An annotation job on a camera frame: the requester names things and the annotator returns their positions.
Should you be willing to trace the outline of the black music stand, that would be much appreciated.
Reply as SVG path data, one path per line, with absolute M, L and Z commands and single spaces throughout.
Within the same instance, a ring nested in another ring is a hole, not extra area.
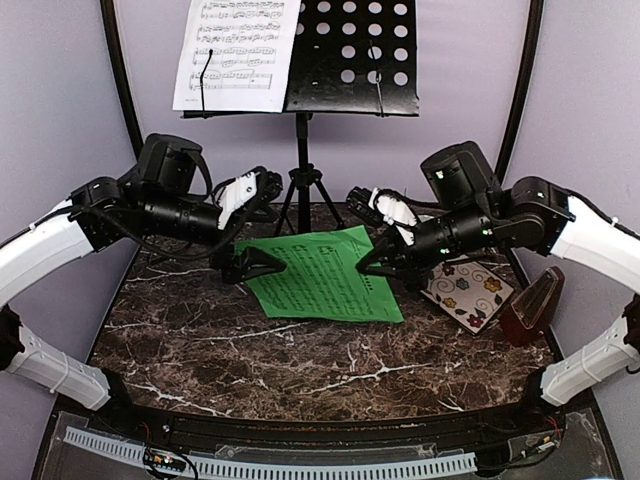
M 417 26 L 412 1 L 299 1 L 283 111 L 295 117 L 298 165 L 285 201 L 296 201 L 296 233 L 311 230 L 311 191 L 334 205 L 321 172 L 309 160 L 315 114 L 416 116 Z M 180 111 L 186 118 L 260 112 Z

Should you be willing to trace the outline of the small circuit board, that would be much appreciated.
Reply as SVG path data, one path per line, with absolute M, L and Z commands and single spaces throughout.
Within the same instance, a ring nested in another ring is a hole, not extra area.
M 187 463 L 174 454 L 148 450 L 143 454 L 143 463 L 147 466 L 153 466 L 158 471 L 182 473 L 187 467 Z

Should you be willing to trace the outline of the dark red wooden metronome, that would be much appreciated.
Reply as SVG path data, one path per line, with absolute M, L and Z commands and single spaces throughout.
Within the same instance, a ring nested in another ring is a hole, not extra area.
M 562 270 L 549 267 L 505 307 L 499 324 L 511 345 L 522 347 L 545 334 L 553 321 L 564 284 Z

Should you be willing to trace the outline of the black front rail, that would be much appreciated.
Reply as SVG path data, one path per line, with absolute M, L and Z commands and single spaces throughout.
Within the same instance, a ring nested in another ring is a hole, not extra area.
M 519 436 L 564 427 L 561 416 L 519 404 L 409 419 L 343 422 L 241 420 L 132 406 L 95 413 L 90 424 L 107 431 L 149 439 L 163 447 L 212 450 L 233 447 L 294 450 L 405 447 L 434 444 L 440 450 L 503 449 Z

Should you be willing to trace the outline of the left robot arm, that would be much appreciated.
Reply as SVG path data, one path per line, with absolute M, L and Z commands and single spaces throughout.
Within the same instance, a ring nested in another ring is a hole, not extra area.
M 72 261 L 129 238 L 166 258 L 151 236 L 204 246 L 227 284 L 280 273 L 284 262 L 255 248 L 236 252 L 233 241 L 248 222 L 271 222 L 270 207 L 282 191 L 280 174 L 262 166 L 214 185 L 200 145 L 154 133 L 144 141 L 137 163 L 118 179 L 98 177 L 73 191 L 18 234 L 1 244 L 1 368 L 66 396 L 120 436 L 141 427 L 140 412 L 119 375 L 91 367 L 49 345 L 9 306 L 18 294 Z

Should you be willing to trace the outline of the square floral plate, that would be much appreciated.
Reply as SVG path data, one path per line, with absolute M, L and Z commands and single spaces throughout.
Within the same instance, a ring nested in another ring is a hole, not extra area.
M 514 293 L 499 275 L 462 256 L 431 271 L 421 294 L 471 334 L 480 333 Z

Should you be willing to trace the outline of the white sheet music paper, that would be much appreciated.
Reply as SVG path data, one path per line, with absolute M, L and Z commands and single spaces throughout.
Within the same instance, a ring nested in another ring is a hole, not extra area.
M 193 1 L 172 109 L 283 111 L 299 1 Z

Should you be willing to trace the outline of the green paper sheet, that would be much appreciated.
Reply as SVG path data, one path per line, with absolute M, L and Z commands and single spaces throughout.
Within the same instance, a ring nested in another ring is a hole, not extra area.
M 356 263 L 373 245 L 364 226 L 245 240 L 286 264 L 281 273 L 246 284 L 269 318 L 401 323 L 404 317 L 388 281 L 358 273 Z

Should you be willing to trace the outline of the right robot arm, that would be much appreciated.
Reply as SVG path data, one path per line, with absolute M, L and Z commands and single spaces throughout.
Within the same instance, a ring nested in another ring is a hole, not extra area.
M 425 159 L 421 171 L 441 215 L 419 219 L 419 201 L 355 187 L 348 209 L 387 230 L 356 269 L 421 290 L 439 264 L 489 247 L 526 248 L 589 267 L 639 290 L 639 236 L 583 195 L 536 176 L 503 189 L 480 147 L 466 141 Z

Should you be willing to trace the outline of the left black frame post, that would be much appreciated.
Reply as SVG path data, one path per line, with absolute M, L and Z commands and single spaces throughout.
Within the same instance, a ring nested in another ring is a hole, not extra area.
M 144 139 L 129 84 L 118 28 L 116 5 L 113 0 L 100 0 L 99 3 L 112 74 L 122 115 L 134 155 L 138 157 L 141 153 Z

